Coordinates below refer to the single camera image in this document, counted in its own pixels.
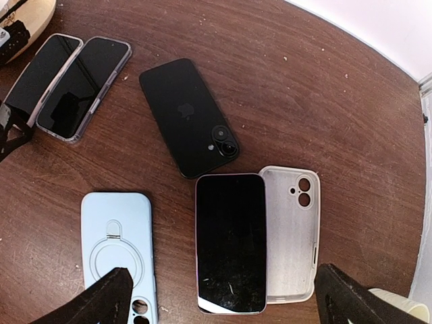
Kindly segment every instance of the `phone screen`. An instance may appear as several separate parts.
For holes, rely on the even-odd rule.
[[[127,44],[115,40],[89,40],[49,95],[38,116],[38,125],[62,138],[72,138],[129,52]]]
[[[53,35],[24,70],[5,104],[14,108],[27,122],[51,81],[79,46],[78,39]]]
[[[205,175],[196,184],[198,305],[250,314],[267,303],[265,185],[261,176]]]

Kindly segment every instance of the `black smartphone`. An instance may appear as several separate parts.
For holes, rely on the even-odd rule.
[[[213,314],[257,314],[267,304],[264,180],[204,175],[195,194],[198,306]]]
[[[140,75],[140,84],[185,178],[197,178],[238,156],[238,142],[192,61],[155,67]]]
[[[82,40],[79,38],[63,34],[51,35],[12,86],[4,100],[5,104],[15,109],[32,127],[45,91],[81,47]]]
[[[131,54],[130,45],[120,40],[90,39],[47,95],[37,126],[66,142],[77,141]]]

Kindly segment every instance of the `table surface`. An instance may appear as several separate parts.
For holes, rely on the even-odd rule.
[[[0,323],[27,323],[83,290],[80,202],[136,191],[153,204],[161,323],[318,323],[315,297],[252,317],[196,306],[194,181],[176,169],[138,83],[191,58],[242,145],[218,172],[318,172],[320,263],[407,295],[425,202],[416,82],[366,45],[283,1],[67,0],[35,45],[0,70],[0,97],[52,33],[104,35],[134,54],[83,139],[36,131],[0,166]]]

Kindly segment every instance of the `phone camera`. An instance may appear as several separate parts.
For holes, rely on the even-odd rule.
[[[233,142],[224,142],[221,147],[222,154],[226,157],[233,157],[236,155],[238,149],[237,146]]]
[[[228,130],[225,127],[219,126],[213,131],[216,140],[226,140],[229,136]]]

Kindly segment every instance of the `white phone case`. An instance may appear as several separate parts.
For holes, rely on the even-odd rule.
[[[268,166],[260,171],[267,205],[267,303],[304,302],[314,292],[319,247],[321,193],[309,170]],[[302,191],[299,181],[310,189]],[[298,197],[310,196],[303,207]]]

